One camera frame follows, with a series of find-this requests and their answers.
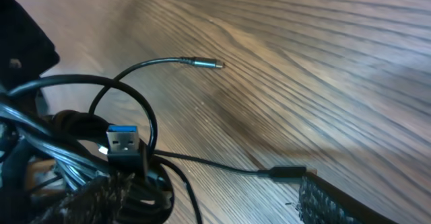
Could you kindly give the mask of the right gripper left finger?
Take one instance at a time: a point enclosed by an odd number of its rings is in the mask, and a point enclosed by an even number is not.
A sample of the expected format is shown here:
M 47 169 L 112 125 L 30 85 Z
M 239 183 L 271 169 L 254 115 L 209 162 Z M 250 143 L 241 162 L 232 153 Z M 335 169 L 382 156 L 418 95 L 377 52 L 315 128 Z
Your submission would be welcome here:
M 31 224 L 114 223 L 129 195 L 134 174 L 98 176 L 47 208 Z

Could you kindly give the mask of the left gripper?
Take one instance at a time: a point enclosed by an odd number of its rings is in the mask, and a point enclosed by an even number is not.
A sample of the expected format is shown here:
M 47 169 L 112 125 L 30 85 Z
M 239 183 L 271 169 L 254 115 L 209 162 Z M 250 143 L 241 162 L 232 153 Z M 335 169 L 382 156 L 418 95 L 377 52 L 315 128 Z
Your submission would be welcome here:
M 60 61 L 55 45 L 16 0 L 1 0 L 1 89 L 12 89 Z

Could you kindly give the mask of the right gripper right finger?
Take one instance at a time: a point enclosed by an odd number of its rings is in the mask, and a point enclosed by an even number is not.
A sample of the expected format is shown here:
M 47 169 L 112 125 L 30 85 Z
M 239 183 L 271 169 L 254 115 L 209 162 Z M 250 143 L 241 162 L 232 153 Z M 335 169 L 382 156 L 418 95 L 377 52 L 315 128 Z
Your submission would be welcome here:
M 302 177 L 298 211 L 306 224 L 395 224 L 312 173 Z

